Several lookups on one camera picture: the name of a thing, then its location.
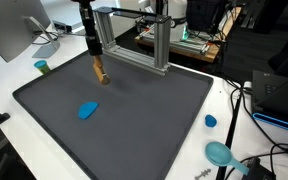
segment monitor stand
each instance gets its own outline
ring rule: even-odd
[[[59,48],[60,42],[54,41],[51,35],[46,31],[46,29],[34,18],[29,17],[29,21],[35,24],[47,37],[50,41],[50,44],[40,47],[39,50],[32,56],[33,58],[49,58],[51,57]]]

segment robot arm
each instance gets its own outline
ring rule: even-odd
[[[90,2],[95,0],[72,0],[72,1],[80,3],[80,14],[87,35],[86,43],[88,51],[90,55],[94,57],[95,61],[93,68],[100,83],[103,85],[107,85],[110,83],[111,80],[105,73],[103,68],[103,62],[100,57],[100,55],[103,54],[102,46],[100,39],[96,33],[93,10],[92,7],[90,6]]]

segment computer monitor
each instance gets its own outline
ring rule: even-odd
[[[42,46],[33,57],[47,58],[58,48],[44,27],[50,20],[39,0],[0,0],[0,56],[9,62],[44,32],[51,44]]]

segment green cup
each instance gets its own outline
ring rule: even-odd
[[[50,68],[47,65],[47,62],[45,60],[40,60],[37,61],[34,66],[42,73],[42,74],[46,74],[48,72],[50,72]]]

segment gray mat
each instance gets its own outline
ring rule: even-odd
[[[172,67],[162,77],[107,56],[99,84],[85,52],[21,87],[15,99],[92,179],[164,179],[213,79]],[[99,103],[78,119],[86,102]]]

